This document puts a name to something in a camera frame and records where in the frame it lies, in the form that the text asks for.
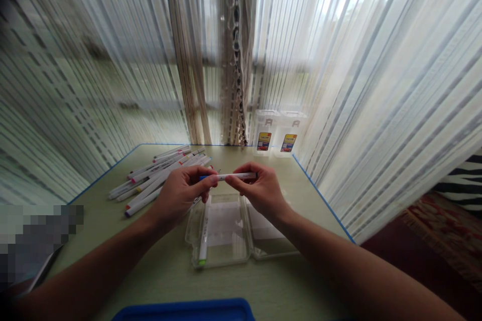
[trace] white curtain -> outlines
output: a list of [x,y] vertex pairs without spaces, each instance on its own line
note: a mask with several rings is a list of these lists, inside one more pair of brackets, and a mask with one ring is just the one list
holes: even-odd
[[253,108],[361,243],[482,143],[481,0],[258,0]]
[[252,142],[256,109],[299,110],[295,156],[361,243],[482,146],[481,0],[4,4],[1,172],[26,185],[4,204],[68,202],[139,143],[242,144],[243,123]]

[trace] clear plastic case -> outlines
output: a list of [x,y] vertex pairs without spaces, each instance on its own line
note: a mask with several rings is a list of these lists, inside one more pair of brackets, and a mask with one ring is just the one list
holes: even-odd
[[278,158],[291,157],[293,148],[301,142],[307,116],[297,111],[282,111],[274,138],[272,151]]
[[253,155],[269,156],[273,146],[273,135],[280,114],[275,110],[258,109],[256,110],[255,126],[253,128]]
[[211,196],[206,257],[200,259],[206,206],[198,202],[189,214],[186,242],[192,246],[194,268],[221,267],[296,254],[298,251],[245,197],[238,193]]

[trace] light green tabletop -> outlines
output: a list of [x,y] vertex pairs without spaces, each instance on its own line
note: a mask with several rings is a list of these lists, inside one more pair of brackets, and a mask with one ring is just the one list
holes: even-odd
[[[96,246],[133,222],[142,211],[126,219],[125,204],[109,201],[110,190],[125,182],[132,169],[140,168],[154,155],[174,145],[143,144],[126,156],[98,182],[83,193],[75,205],[84,206],[83,230],[61,250],[49,277],[69,266]],[[200,148],[191,146],[192,150]],[[348,239],[345,231],[325,205],[302,169],[291,158],[254,157],[250,147],[206,146],[214,169],[232,171],[248,161],[274,167],[286,200],[292,208]],[[212,194],[233,193],[220,182]],[[246,264],[194,270],[192,248],[184,240],[187,219],[152,247],[98,313],[96,319],[109,320],[122,308],[143,303],[164,303],[243,297],[256,320],[341,319],[350,316],[348,308],[331,287],[300,255],[264,261],[250,259]]]

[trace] plastic container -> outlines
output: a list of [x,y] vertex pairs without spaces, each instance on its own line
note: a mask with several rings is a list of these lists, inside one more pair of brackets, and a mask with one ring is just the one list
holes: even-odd
[[112,319],[112,321],[127,320],[255,321],[255,318],[248,301],[244,298],[229,298],[128,306],[120,310]]
[[257,110],[254,127],[253,154],[255,156],[269,156],[273,146],[272,135],[280,114],[275,110]]
[[186,242],[192,246],[194,268],[211,268],[246,263],[253,256],[267,258],[298,254],[298,250],[249,201],[239,193],[212,195],[205,241],[207,254],[200,262],[199,251],[206,206],[198,202],[189,214]]
[[300,143],[300,135],[307,121],[307,116],[302,112],[282,111],[276,130],[274,148],[275,156],[291,157],[293,148]]

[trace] marker pile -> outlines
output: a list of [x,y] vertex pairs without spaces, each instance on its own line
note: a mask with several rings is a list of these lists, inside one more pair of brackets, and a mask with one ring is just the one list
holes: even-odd
[[179,167],[207,165],[212,158],[201,153],[202,151],[204,147],[191,152],[188,145],[182,145],[154,156],[151,164],[130,172],[127,182],[110,191],[109,199],[121,202],[136,195],[126,205],[126,217],[132,216],[156,199],[171,171]]

